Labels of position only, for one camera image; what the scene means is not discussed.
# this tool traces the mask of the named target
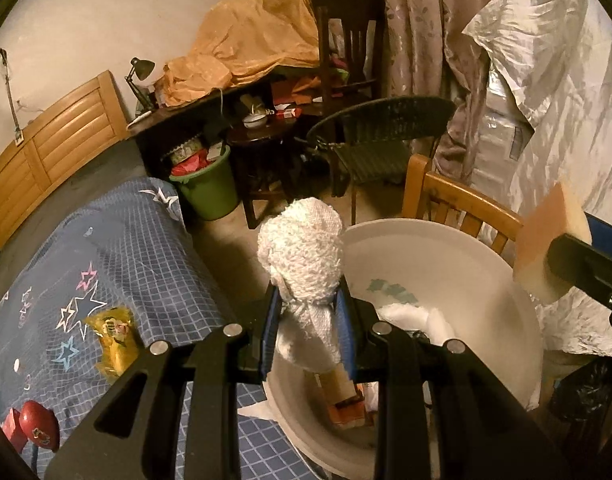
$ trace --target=red bag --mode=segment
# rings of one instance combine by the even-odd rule
[[[208,150],[205,148],[199,150],[196,153],[193,153],[189,158],[177,164],[171,171],[170,174],[172,176],[185,176],[191,173],[195,173],[195,171],[202,170],[206,166],[212,164],[212,160],[206,160],[208,156]]]

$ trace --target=curtain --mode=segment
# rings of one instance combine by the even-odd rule
[[[488,56],[462,30],[490,0],[386,0],[388,93],[442,95],[458,104],[435,159],[468,181],[483,112]]]

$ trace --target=small round table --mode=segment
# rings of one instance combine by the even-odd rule
[[[296,123],[295,118],[269,117],[265,126],[260,128],[246,128],[240,123],[226,133],[235,183],[249,229],[255,229],[261,220],[255,215],[253,200],[285,198],[292,202],[295,199],[290,167]],[[270,185],[277,180],[281,182],[281,188],[271,190]]]

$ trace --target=yellow snack bag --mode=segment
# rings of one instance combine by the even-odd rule
[[[102,359],[96,367],[113,383],[144,348],[135,330],[132,313],[126,306],[116,306],[88,316],[84,321],[95,331],[102,347]]]

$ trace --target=black wicker chair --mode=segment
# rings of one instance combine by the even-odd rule
[[[352,225],[356,185],[406,174],[411,155],[407,140],[431,137],[432,158],[455,108],[440,97],[387,97],[346,108],[310,129],[307,142],[326,153],[329,163],[336,156],[348,170]]]

